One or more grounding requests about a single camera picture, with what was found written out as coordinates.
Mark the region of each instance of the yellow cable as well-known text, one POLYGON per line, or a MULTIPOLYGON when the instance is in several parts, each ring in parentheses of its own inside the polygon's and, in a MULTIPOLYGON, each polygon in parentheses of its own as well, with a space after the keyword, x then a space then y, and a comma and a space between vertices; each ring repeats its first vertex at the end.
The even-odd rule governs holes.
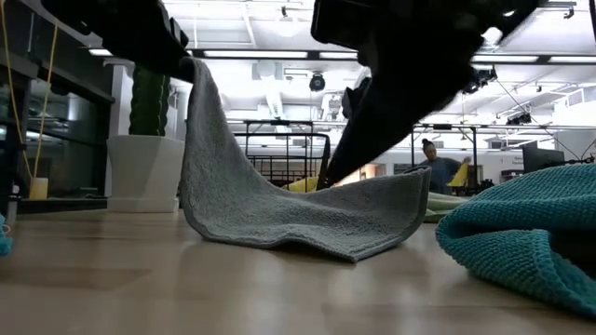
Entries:
POLYGON ((49 91, 52 87, 52 69, 54 68, 54 51, 56 51, 56 40, 58 39, 58 21, 54 20, 54 37, 52 39, 52 49, 49 54, 49 68, 47 69, 47 90, 46 98, 44 99, 44 109, 41 114, 41 125, 39 126, 39 140, 37 141, 37 154, 35 154, 35 166, 33 180, 37 178, 37 167, 39 166, 39 157, 41 156, 41 146, 44 136, 44 125, 46 123, 47 99, 49 98, 49 91))
MULTIPOLYGON (((10 70, 10 54, 8 52, 8 32, 7 32, 7 18, 4 14, 4 1, 0 0, 0 12, 2 12, 2 33, 4 36, 4 51, 7 57, 7 70, 8 70, 8 86, 10 88, 10 99, 12 100, 12 111, 15 115, 15 125, 17 126, 17 133, 19 134, 19 141, 20 144, 24 144, 24 140, 22 137, 22 132, 20 131, 20 120, 19 120, 19 113, 17 113, 17 101, 15 99, 15 90, 12 84, 12 71, 10 70)), ((31 173, 31 168, 29 167, 29 161, 27 161, 27 152, 22 151, 22 158, 25 161, 25 166, 27 167, 27 174, 29 174, 29 178, 33 180, 33 174, 31 173)))

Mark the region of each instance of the dark hair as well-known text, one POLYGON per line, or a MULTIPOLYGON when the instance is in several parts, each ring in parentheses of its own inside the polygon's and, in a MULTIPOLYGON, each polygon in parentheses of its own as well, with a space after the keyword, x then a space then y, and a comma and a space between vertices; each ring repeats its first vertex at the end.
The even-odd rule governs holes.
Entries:
POLYGON ((431 145, 434 146, 435 143, 433 143, 433 142, 431 142, 431 141, 429 141, 427 139, 423 139, 422 140, 422 151, 425 151, 431 145))

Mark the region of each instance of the gray towel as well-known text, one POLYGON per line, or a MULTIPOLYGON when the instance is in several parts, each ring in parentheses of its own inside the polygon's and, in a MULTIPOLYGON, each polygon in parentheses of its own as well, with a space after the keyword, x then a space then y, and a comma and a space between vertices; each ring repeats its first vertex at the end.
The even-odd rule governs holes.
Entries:
POLYGON ((420 226, 430 169, 369 179, 311 194, 269 183, 230 132, 217 86, 201 60, 188 104, 182 204, 189 224, 210 241, 271 248, 298 242, 359 261, 393 248, 420 226))

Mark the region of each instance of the computer monitor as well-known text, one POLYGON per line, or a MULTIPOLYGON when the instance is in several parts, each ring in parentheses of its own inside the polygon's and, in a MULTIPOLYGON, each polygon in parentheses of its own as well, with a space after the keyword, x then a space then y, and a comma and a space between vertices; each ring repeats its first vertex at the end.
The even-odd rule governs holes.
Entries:
POLYGON ((564 152, 538 149, 538 143, 536 142, 522 146, 521 150, 523 152, 523 173, 565 164, 564 152))

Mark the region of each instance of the potted cactus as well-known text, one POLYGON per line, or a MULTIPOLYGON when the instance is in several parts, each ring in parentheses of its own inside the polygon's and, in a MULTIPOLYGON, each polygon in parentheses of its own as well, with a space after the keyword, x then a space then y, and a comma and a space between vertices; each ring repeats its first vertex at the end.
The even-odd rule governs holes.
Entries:
POLYGON ((184 144, 166 137, 169 78, 136 65, 132 79, 129 134, 107 141, 112 167, 108 210, 177 211, 184 144))

